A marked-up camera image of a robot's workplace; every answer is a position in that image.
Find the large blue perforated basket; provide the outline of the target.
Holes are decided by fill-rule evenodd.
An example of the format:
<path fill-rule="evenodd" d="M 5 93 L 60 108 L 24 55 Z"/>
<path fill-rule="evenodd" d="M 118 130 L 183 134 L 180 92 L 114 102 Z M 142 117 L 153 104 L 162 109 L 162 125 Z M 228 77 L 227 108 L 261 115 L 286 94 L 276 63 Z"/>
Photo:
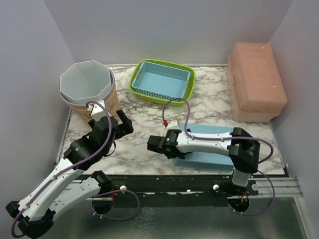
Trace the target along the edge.
<path fill-rule="evenodd" d="M 194 133 L 218 134 L 233 131 L 230 127 L 188 124 L 187 128 Z M 200 171 L 232 171 L 233 163 L 229 157 L 220 154 L 194 152 L 188 154 L 185 159 L 174 158 L 173 164 L 176 167 L 192 168 Z"/>

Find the pink translucent lidded box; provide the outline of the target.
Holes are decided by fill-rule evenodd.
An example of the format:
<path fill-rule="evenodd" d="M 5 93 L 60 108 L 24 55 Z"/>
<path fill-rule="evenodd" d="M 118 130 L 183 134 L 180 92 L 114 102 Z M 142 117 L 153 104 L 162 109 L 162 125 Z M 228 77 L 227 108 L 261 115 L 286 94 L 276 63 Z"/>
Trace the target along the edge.
<path fill-rule="evenodd" d="M 288 101 L 268 43 L 236 43 L 228 56 L 227 79 L 235 121 L 269 122 Z"/>

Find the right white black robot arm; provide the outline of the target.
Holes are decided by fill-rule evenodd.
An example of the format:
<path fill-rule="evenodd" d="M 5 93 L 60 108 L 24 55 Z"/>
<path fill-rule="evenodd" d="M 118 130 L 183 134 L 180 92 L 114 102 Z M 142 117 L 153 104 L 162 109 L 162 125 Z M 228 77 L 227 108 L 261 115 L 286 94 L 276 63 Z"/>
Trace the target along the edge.
<path fill-rule="evenodd" d="M 187 154 L 193 152 L 227 156 L 234 165 L 229 189 L 233 194 L 240 195 L 247 189 L 250 176 L 258 170 L 260 143 L 239 127 L 219 134 L 169 129 L 165 136 L 151 135 L 147 150 L 163 154 L 168 159 L 185 159 Z"/>

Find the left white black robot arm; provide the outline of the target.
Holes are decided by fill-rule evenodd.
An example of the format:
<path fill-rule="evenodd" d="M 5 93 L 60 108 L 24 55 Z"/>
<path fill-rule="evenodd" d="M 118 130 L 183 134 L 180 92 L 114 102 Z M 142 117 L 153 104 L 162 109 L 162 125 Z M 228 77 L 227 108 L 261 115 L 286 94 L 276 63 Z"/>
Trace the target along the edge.
<path fill-rule="evenodd" d="M 100 170 L 67 190 L 70 183 L 108 156 L 116 139 L 133 133 L 132 121 L 122 110 L 116 113 L 122 123 L 110 115 L 91 120 L 91 132 L 70 144 L 44 181 L 24 199 L 8 203 L 6 210 L 14 219 L 11 227 L 14 238 L 37 239 L 71 207 L 90 197 L 106 196 L 114 188 L 111 179 Z"/>

